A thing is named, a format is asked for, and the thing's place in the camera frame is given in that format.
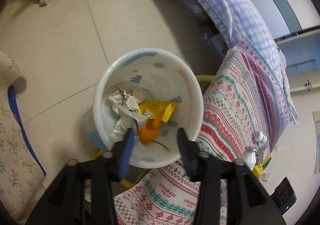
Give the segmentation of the light blue milk carton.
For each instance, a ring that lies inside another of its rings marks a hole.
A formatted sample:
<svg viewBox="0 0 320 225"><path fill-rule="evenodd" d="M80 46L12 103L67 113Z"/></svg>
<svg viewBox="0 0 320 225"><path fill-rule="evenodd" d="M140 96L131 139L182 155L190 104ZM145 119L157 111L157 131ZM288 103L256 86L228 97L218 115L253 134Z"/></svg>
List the light blue milk carton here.
<svg viewBox="0 0 320 225"><path fill-rule="evenodd" d="M269 146L264 145L256 151L256 164L261 164L269 155Z"/></svg>

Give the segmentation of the white paper wrapper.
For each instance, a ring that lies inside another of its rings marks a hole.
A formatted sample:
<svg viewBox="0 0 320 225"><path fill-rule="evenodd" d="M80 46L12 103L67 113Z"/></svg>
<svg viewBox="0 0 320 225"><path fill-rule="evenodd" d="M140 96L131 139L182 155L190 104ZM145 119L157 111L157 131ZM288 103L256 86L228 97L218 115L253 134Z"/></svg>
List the white paper wrapper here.
<svg viewBox="0 0 320 225"><path fill-rule="evenodd" d="M124 139L129 128L134 130L134 135L138 138L140 128L144 128L148 118L140 113L131 111L125 106L117 106L119 119L116 122L113 131L109 134L113 142L118 142Z"/></svg>

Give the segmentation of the orange peel scrap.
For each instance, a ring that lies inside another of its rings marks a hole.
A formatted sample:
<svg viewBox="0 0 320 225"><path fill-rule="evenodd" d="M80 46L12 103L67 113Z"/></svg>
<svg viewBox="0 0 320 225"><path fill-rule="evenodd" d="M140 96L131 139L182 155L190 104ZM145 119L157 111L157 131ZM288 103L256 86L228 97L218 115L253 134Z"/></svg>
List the orange peel scrap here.
<svg viewBox="0 0 320 225"><path fill-rule="evenodd" d="M155 142L160 134L160 129L164 122L161 119L149 119L145 127L139 128L138 137L143 145Z"/></svg>

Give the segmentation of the yellow snack wrapper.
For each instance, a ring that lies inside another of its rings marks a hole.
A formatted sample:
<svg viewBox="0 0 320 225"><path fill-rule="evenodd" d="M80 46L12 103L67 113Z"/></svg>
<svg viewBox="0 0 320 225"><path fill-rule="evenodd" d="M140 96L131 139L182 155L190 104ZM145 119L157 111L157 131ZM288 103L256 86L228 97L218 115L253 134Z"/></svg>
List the yellow snack wrapper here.
<svg viewBox="0 0 320 225"><path fill-rule="evenodd" d="M146 100L139 105L141 114L148 119L161 119L167 123L179 103L176 101Z"/></svg>

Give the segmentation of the pale green paper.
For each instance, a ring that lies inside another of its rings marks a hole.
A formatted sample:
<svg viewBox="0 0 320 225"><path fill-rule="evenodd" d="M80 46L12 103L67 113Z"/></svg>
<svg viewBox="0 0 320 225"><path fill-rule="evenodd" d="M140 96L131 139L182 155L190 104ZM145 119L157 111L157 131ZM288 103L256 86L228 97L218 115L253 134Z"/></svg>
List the pale green paper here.
<svg viewBox="0 0 320 225"><path fill-rule="evenodd" d="M127 93L124 89L117 87L116 91L109 95L108 99L113 111L119 115L119 106L123 106L136 113L141 113L139 105L145 101L145 94L136 89L133 94Z"/></svg>

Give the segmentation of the white trash bin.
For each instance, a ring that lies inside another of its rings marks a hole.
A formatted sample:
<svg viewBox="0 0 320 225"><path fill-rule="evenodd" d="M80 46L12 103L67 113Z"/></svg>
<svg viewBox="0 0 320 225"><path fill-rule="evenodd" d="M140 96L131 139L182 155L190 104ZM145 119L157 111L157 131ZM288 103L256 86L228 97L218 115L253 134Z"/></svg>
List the white trash bin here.
<svg viewBox="0 0 320 225"><path fill-rule="evenodd" d="M166 50L141 48L121 56L100 77L84 127L103 152L134 129L130 164L161 168L180 158L179 128L188 139L197 138L203 107L200 85L186 63Z"/></svg>

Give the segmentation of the green yellow scrub sponge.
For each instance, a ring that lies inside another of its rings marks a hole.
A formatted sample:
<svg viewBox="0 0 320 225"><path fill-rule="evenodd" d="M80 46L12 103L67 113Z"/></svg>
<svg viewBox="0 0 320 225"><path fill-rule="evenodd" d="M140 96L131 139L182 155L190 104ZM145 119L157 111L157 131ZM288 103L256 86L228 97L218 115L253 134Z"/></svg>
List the green yellow scrub sponge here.
<svg viewBox="0 0 320 225"><path fill-rule="evenodd" d="M268 155L261 163L261 166L263 167L263 169L266 169L267 166L269 165L270 161L271 161L272 157L271 155Z"/></svg>

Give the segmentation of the white yogurt bottle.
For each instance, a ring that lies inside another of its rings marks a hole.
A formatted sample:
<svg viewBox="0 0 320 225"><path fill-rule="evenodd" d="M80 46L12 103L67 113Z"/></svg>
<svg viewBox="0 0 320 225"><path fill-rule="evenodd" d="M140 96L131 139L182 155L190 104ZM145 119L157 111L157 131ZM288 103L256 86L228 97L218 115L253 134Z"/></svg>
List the white yogurt bottle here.
<svg viewBox="0 0 320 225"><path fill-rule="evenodd" d="M251 171L253 171L254 166L256 165L256 162L257 162L256 152L257 152L256 148L247 147L245 152L240 157L245 161L246 165Z"/></svg>

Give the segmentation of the floral beige cushion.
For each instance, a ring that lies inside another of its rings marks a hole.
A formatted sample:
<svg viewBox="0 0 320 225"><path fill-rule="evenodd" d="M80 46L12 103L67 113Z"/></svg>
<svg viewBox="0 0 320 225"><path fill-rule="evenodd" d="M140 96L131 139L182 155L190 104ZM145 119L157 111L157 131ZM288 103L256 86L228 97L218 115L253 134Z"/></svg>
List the floral beige cushion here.
<svg viewBox="0 0 320 225"><path fill-rule="evenodd" d="M25 224L44 192L45 175L9 106L8 88L20 72L20 64L1 52L1 203L17 224Z"/></svg>

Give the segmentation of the small white plastic bottle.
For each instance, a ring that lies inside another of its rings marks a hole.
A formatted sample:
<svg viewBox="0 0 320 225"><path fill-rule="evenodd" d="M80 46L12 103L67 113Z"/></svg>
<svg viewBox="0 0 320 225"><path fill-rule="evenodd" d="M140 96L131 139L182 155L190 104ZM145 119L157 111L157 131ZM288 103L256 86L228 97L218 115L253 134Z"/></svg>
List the small white plastic bottle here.
<svg viewBox="0 0 320 225"><path fill-rule="evenodd" d="M254 140L257 143L266 143L267 142L267 136L262 131L256 131L253 135Z"/></svg>

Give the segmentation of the patterned striped tablecloth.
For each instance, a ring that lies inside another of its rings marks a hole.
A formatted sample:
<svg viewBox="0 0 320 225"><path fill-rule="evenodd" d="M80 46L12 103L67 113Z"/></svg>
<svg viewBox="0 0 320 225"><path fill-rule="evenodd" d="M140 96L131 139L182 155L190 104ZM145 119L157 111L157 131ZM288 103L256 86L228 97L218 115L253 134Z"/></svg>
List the patterned striped tablecloth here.
<svg viewBox="0 0 320 225"><path fill-rule="evenodd" d="M298 120L285 68L276 44L259 51L242 40L229 49L203 97L199 148L231 162L256 146L258 131L274 148L288 124ZM190 181L181 161L153 169L114 198L118 223L191 224L199 192L200 184Z"/></svg>

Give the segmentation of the blue checked quilt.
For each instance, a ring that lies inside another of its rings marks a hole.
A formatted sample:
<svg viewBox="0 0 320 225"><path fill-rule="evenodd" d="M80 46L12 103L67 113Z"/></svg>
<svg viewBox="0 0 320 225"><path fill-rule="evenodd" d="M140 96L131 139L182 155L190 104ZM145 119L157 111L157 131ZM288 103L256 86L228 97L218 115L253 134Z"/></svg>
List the blue checked quilt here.
<svg viewBox="0 0 320 225"><path fill-rule="evenodd" d="M229 47L248 39L264 56L285 91L290 90L285 56L251 0L197 0Z"/></svg>

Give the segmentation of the wall map poster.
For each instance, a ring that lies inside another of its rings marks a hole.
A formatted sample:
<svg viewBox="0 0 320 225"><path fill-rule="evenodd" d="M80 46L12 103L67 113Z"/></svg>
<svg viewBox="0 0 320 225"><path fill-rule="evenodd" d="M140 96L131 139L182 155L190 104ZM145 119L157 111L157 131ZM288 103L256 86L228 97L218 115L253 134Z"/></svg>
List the wall map poster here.
<svg viewBox="0 0 320 225"><path fill-rule="evenodd" d="M315 173L319 173L320 170L320 111L313 112L313 121L316 134L316 163Z"/></svg>

